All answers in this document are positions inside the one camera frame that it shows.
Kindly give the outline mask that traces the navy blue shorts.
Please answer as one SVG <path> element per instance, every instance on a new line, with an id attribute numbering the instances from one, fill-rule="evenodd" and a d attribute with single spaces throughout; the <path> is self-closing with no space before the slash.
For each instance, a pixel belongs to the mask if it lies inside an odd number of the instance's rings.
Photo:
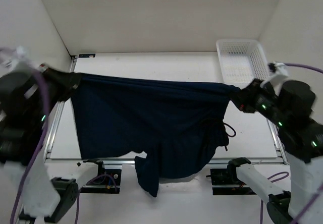
<path id="1" fill-rule="evenodd" d="M 82 74 L 71 97 L 82 159 L 135 157 L 140 187 L 201 171 L 229 137 L 223 122 L 233 85 Z"/>

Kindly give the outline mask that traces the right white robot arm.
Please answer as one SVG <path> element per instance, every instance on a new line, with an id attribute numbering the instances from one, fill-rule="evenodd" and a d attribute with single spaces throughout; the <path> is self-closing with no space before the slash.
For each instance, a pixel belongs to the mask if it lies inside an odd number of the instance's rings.
<path id="1" fill-rule="evenodd" d="M 266 80 L 254 79 L 231 96 L 244 113 L 260 113 L 278 128 L 290 166 L 290 191 L 276 186 L 244 158 L 229 161 L 227 179 L 246 184 L 266 205 L 274 223 L 322 223 L 322 125 L 311 118 L 316 96 L 289 80 L 287 65 L 269 64 Z"/>

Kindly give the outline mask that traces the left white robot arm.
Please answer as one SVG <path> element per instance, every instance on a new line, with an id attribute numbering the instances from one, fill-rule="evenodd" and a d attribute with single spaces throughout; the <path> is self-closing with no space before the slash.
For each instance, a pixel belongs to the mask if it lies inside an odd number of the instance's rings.
<path id="1" fill-rule="evenodd" d="M 78 185 L 48 176 L 43 145 L 52 109 L 71 97 L 81 77 L 46 64 L 35 68 L 21 47 L 1 48 L 1 65 L 7 69 L 1 76 L 1 165 L 17 188 L 10 223 L 18 206 L 20 219 L 58 223 L 75 203 Z"/>

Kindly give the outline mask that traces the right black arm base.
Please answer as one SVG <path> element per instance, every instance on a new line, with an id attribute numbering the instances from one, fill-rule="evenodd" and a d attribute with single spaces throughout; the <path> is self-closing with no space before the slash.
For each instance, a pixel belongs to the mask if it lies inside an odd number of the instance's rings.
<path id="1" fill-rule="evenodd" d="M 252 189 L 237 178 L 236 170 L 244 164 L 251 164 L 245 157 L 231 159 L 224 169 L 210 169 L 206 178 L 211 180 L 213 196 L 255 195 Z"/>

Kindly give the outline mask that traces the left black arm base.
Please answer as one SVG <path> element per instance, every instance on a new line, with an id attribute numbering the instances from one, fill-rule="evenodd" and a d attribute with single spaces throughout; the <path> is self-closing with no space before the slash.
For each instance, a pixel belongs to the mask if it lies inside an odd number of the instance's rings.
<path id="1" fill-rule="evenodd" d="M 91 159 L 78 163 L 79 167 L 92 167 L 90 178 L 80 188 L 87 194 L 119 194 L 121 186 L 122 166 L 110 165 L 103 160 Z"/>

